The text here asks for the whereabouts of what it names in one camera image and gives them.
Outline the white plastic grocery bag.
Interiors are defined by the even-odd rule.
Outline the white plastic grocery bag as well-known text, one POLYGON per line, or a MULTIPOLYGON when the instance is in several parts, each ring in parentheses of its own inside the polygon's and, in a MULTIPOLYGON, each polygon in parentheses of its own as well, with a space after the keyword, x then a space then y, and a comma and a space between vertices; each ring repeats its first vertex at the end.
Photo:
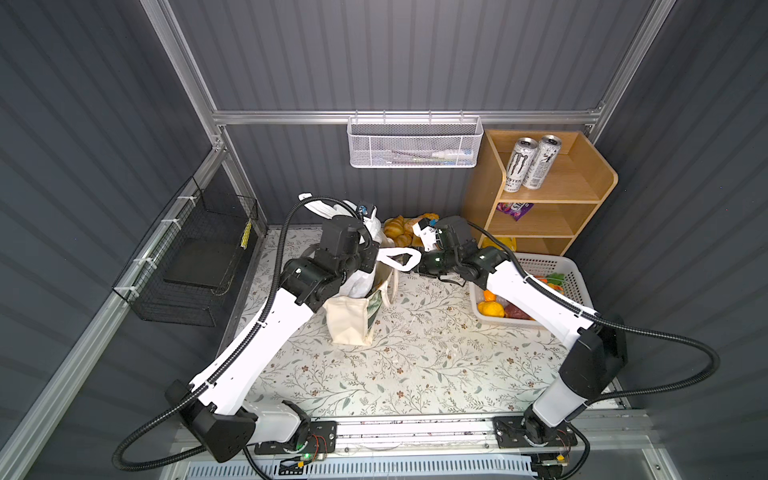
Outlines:
POLYGON ((320 241, 310 246, 290 273, 309 292, 300 297, 320 303, 339 294, 366 294, 373 285, 376 266, 383 263, 398 271, 413 270, 421 253, 410 247, 383 247, 371 231, 380 226, 373 207, 347 201, 331 206, 330 198, 299 195, 302 205, 323 217, 320 241))

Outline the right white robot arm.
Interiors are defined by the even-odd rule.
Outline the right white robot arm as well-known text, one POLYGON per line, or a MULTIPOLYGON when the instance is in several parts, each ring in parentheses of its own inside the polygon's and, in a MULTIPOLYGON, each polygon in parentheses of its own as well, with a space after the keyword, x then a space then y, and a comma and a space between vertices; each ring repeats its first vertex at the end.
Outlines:
POLYGON ((542 445, 596 400, 626 365, 625 336, 617 327, 599 324, 595 310, 545 286, 506 246, 479 247, 474 227, 459 216, 419 220, 413 227, 424 247, 418 268, 437 277, 456 273, 503 298, 566 349, 554 380, 526 409, 521 422, 527 440, 542 445))

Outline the beige canvas tote bag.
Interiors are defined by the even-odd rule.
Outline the beige canvas tote bag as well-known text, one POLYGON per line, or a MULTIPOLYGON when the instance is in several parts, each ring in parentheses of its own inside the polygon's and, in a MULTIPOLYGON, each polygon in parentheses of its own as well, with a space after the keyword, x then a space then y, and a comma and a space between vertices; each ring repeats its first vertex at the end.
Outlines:
POLYGON ((355 272, 323 305, 332 342, 371 346, 377 315, 394 303, 398 281, 399 272, 381 262, 372 273, 355 272))

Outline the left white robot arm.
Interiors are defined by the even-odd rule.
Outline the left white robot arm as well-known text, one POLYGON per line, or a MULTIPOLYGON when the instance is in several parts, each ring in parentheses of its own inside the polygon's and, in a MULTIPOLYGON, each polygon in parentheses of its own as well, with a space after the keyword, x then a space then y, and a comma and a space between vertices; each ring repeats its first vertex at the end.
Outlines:
POLYGON ((219 463, 251 444, 286 444, 295 450, 309 434, 307 414, 290 401, 249 402, 247 393, 287 340, 342 289, 375 271, 382 241, 375 212, 362 218, 336 215, 322 227, 319 245, 308 256, 276 261, 269 296, 246 328, 189 385, 175 382, 166 392, 181 402, 179 414, 203 450, 219 463))

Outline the white plastic produce basket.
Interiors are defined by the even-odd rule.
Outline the white plastic produce basket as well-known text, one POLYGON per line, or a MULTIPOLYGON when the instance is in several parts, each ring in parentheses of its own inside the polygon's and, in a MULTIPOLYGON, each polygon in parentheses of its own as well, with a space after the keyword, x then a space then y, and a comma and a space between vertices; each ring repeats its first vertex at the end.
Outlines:
POLYGON ((593 322, 586 314, 595 315, 583 278, 575 263, 568 258, 519 253, 515 254, 516 266, 506 260, 489 275, 486 287, 467 282, 470 310, 484 324, 510 325, 515 327, 541 327, 548 330, 565 345, 579 336, 580 328, 587 329, 593 322), (563 273, 566 291, 575 299, 552 289, 544 277, 563 273), (496 301, 506 307, 514 304, 531 317, 531 320, 493 318, 478 312, 477 304, 496 301))

